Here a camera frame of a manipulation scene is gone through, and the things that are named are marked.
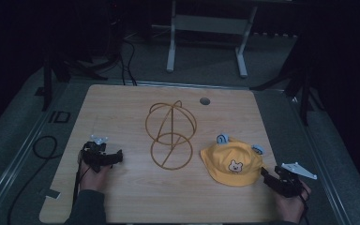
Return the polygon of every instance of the black cable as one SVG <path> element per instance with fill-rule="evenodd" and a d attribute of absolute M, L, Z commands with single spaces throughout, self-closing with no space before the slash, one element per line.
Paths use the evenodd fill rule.
<path fill-rule="evenodd" d="M 293 188 L 295 190 L 297 190 L 296 184 L 292 181 L 292 179 L 288 179 L 288 180 L 291 182 Z M 307 193 L 307 199 L 305 200 L 305 198 L 303 198 L 303 196 L 302 196 L 303 191 L 299 193 L 299 198 L 300 198 L 300 200 L 302 201 L 302 203 L 304 205 L 304 210 L 303 210 L 303 214 L 302 214 L 301 218 L 304 218 L 305 221 L 306 221 L 306 224 L 309 225 L 309 220 L 308 220 L 308 217 L 307 217 L 307 212 L 308 212 L 307 201 L 309 200 L 309 193 L 308 193 L 308 191 L 306 190 L 306 188 L 303 185 L 302 185 L 302 188 Z"/>
<path fill-rule="evenodd" d="M 134 77 L 133 77 L 133 75 L 131 74 L 131 71 L 130 71 L 130 63 L 131 63 L 131 60 L 133 59 L 135 48 L 134 48 L 134 45 L 132 43 L 130 43 L 129 41 L 124 40 L 124 42 L 131 46 L 132 53 L 131 53 L 131 55 L 129 57 L 129 60 L 127 61 L 127 66 L 125 66 L 125 62 L 124 62 L 124 58 L 122 57 L 122 54 L 119 56 L 119 59 L 121 61 L 121 65 L 122 65 L 122 83 L 123 83 L 123 85 L 126 85 L 126 83 L 125 83 L 125 71 L 126 71 L 128 76 L 130 77 L 130 79 L 132 81 L 133 86 L 137 86 L 137 82 L 134 79 Z"/>
<path fill-rule="evenodd" d="M 72 207 L 74 206 L 75 202 L 78 199 L 78 192 L 79 192 L 79 185 L 83 179 L 83 177 L 86 175 L 86 173 L 90 170 L 90 166 L 89 168 L 87 168 L 87 170 L 81 175 L 81 167 L 82 167 L 82 163 L 83 163 L 83 151 L 81 151 L 78 154 L 78 171 L 75 175 L 75 184 L 74 184 L 74 192 L 72 194 Z"/>
<path fill-rule="evenodd" d="M 37 149 L 36 149 L 36 145 L 39 141 L 41 141 L 42 139 L 52 139 L 53 142 L 54 142 L 54 146 L 53 146 L 53 149 L 51 151 L 51 153 L 47 156 L 47 157 L 44 157 L 44 156 L 41 156 L 38 152 L 37 152 Z M 14 205 L 16 204 L 16 202 L 19 200 L 20 196 L 22 195 L 23 191 L 27 188 L 27 186 L 31 183 L 31 181 L 35 178 L 35 176 L 37 176 L 37 174 L 43 169 L 43 167 L 49 162 L 49 160 L 51 159 L 54 159 L 54 158 L 60 158 L 61 156 L 63 156 L 63 154 L 59 154 L 59 155 L 54 155 L 55 151 L 57 150 L 57 140 L 54 138 L 54 136 L 43 136 L 43 137 L 40 137 L 38 138 L 33 146 L 32 146 L 32 150 L 34 152 L 34 154 L 38 157 L 38 158 L 42 158 L 42 159 L 45 159 L 45 161 L 43 162 L 42 165 L 40 165 L 40 167 L 37 169 L 37 171 L 31 176 L 31 178 L 25 183 L 25 185 L 22 187 L 22 189 L 19 191 L 19 193 L 16 195 L 13 203 L 11 204 L 9 210 L 8 210 L 8 213 L 7 213 L 7 225 L 10 225 L 11 224 L 11 213 L 13 211 L 13 208 L 14 208 Z"/>

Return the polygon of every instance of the dark background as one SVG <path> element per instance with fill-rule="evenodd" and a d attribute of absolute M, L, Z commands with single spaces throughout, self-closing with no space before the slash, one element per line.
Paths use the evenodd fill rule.
<path fill-rule="evenodd" d="M 171 1 L 124 2 L 0 1 L 0 115 L 41 68 L 48 43 L 87 61 L 92 51 L 106 47 L 96 43 L 110 38 L 107 18 L 133 23 L 145 38 L 149 23 L 170 22 Z M 260 5 L 253 32 L 299 36 L 301 48 L 292 51 L 288 64 L 312 67 L 313 87 L 360 172 L 360 0 Z"/>

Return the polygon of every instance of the wooden table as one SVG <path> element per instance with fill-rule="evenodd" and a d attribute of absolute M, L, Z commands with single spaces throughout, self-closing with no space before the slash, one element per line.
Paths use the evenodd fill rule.
<path fill-rule="evenodd" d="M 210 104 L 202 105 L 201 98 L 209 98 Z M 153 139 L 146 132 L 145 120 L 153 104 L 173 104 L 177 100 L 195 116 L 197 129 L 190 139 L 191 161 L 180 170 L 170 171 L 160 168 L 151 158 Z M 148 122 L 152 132 L 160 126 L 159 117 L 151 116 Z M 174 118 L 174 129 L 187 135 L 187 119 L 179 115 Z M 222 132 L 262 146 L 263 162 L 274 173 L 274 155 L 250 91 L 93 85 L 52 181 L 51 189 L 61 192 L 61 196 L 57 200 L 46 198 L 39 218 L 46 223 L 62 223 L 68 218 L 77 156 L 94 133 L 109 137 L 107 153 L 119 149 L 124 153 L 124 161 L 110 171 L 105 191 L 108 222 L 230 223 L 276 219 L 274 198 L 263 178 L 247 187 L 228 187 L 209 175 L 200 151 L 215 143 Z M 175 157 L 183 160 L 181 153 Z"/>

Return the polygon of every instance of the wire sculpture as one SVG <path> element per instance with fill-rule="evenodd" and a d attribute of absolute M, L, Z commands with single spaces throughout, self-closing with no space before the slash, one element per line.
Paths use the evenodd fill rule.
<path fill-rule="evenodd" d="M 149 119 L 151 120 L 151 117 L 152 117 L 151 115 L 154 112 L 160 112 L 160 111 L 165 112 L 164 111 L 165 109 L 167 111 L 163 117 L 161 124 L 160 124 L 157 135 L 154 136 L 152 134 L 151 130 L 148 129 L 148 123 L 149 123 L 148 121 L 149 121 Z M 175 128 L 174 128 L 175 112 L 180 112 L 189 121 L 191 128 L 192 128 L 192 132 L 191 132 L 191 134 L 188 134 L 188 136 L 175 131 Z M 170 131 L 165 132 L 163 130 L 164 125 L 168 121 L 170 123 Z M 160 168 L 165 169 L 165 170 L 172 170 L 172 171 L 179 170 L 181 168 L 184 168 L 191 161 L 193 149 L 192 149 L 192 144 L 189 140 L 194 136 L 194 134 L 197 130 L 197 120 L 195 119 L 195 116 L 189 110 L 187 110 L 186 108 L 183 108 L 183 104 L 180 100 L 177 100 L 176 102 L 174 102 L 174 104 L 156 103 L 156 104 L 152 105 L 149 110 L 149 114 L 147 115 L 147 118 L 145 119 L 145 130 L 147 131 L 148 135 L 154 140 L 153 143 L 151 144 L 151 148 L 150 148 L 151 158 L 154 160 L 154 162 Z M 156 159 L 156 157 L 154 155 L 154 146 L 156 143 L 170 146 L 170 151 L 169 151 L 168 155 L 163 159 L 162 162 L 158 162 L 158 160 Z M 189 149 L 190 149 L 190 154 L 189 154 L 187 161 L 180 166 L 165 166 L 165 163 L 168 161 L 169 157 L 173 153 L 176 146 L 183 144 L 183 143 L 188 143 Z"/>

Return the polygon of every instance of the person's left hand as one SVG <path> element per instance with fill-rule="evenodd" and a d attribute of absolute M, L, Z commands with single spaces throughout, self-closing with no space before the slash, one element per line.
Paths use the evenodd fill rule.
<path fill-rule="evenodd" d="M 82 179 L 80 182 L 80 190 L 91 189 L 102 192 L 107 180 L 107 173 L 111 166 L 101 167 L 100 172 L 95 172 L 83 160 L 81 164 L 80 176 Z"/>

